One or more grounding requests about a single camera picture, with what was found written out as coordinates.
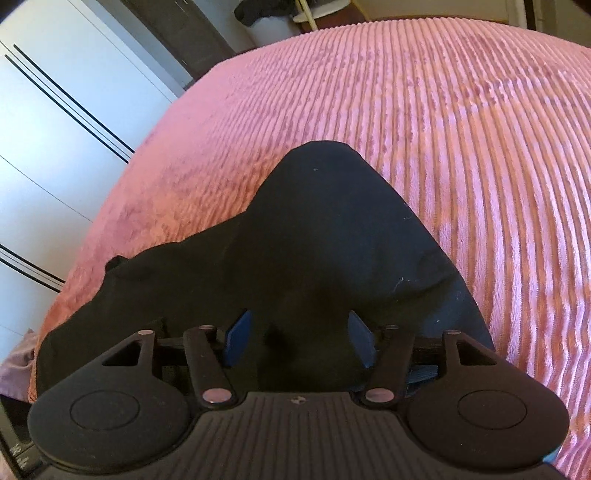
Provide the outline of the black denim pants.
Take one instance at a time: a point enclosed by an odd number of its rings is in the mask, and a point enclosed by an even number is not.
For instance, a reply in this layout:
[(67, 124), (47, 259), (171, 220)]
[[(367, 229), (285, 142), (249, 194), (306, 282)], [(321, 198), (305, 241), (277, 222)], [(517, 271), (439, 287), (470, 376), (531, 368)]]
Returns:
[(420, 337), (493, 341), (454, 263), (401, 196), (351, 147), (304, 144), (246, 210), (180, 242), (116, 257), (94, 297), (42, 341), (39, 392), (142, 329), (179, 337), (252, 314), (228, 372), (238, 391), (360, 389), (368, 370), (348, 318)]

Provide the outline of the purple grey pillow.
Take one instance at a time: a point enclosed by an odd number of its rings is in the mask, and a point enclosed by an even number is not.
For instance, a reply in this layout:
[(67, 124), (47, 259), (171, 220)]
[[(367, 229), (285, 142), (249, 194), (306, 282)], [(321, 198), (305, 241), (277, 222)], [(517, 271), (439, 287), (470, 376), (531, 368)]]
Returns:
[(23, 339), (2, 361), (0, 369), (1, 394), (22, 402), (28, 401), (28, 390), (35, 364), (38, 334), (29, 329)]

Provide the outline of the pink ribbed bed blanket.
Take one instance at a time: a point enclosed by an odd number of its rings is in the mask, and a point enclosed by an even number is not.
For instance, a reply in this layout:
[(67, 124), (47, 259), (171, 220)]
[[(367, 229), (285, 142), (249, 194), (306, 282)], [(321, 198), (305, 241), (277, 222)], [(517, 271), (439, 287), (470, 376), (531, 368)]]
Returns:
[(590, 52), (468, 19), (302, 35), (215, 66), (164, 114), (111, 190), (51, 306), (29, 394), (112, 333), (70, 319), (104, 267), (245, 210), (287, 151), (360, 152), (457, 265), (501, 354), (552, 388), (558, 458), (590, 475)]

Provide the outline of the white wardrobe with black stripes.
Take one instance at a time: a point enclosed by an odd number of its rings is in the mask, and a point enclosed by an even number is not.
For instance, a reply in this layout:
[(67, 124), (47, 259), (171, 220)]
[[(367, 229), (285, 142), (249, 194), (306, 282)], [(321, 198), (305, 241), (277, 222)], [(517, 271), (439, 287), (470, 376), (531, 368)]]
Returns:
[(1, 5), (1, 350), (38, 330), (101, 205), (182, 94), (95, 1)]

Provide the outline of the dark grey door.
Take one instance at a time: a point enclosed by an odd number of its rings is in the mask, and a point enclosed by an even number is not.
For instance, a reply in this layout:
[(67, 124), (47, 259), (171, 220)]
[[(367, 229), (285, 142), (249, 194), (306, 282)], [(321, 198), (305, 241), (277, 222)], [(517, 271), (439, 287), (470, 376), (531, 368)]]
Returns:
[(193, 1), (130, 0), (123, 4), (196, 81), (235, 52)]

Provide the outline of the white laundry basket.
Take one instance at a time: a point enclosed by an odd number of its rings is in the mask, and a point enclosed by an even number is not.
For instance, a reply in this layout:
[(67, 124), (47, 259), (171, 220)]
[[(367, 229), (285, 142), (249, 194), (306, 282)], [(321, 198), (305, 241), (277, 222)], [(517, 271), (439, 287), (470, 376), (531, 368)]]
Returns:
[(300, 35), (300, 27), (286, 17), (264, 17), (245, 28), (247, 35), (256, 47), (263, 47)]

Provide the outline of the black clothes pile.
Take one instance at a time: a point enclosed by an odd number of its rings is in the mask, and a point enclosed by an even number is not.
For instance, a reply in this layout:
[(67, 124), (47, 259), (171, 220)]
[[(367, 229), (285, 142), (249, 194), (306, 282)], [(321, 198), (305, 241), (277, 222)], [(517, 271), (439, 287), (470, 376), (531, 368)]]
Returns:
[(242, 25), (252, 27), (261, 18), (288, 16), (295, 8), (294, 0), (242, 0), (233, 15)]

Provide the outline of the white round side table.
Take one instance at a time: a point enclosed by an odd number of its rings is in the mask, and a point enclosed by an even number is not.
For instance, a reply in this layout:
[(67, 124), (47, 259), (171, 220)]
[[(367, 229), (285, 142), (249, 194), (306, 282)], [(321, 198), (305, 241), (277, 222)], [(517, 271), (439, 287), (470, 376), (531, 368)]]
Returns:
[(291, 20), (297, 25), (308, 24), (315, 31), (318, 29), (318, 19), (338, 13), (352, 4), (351, 0), (295, 0), (297, 11), (291, 16)]

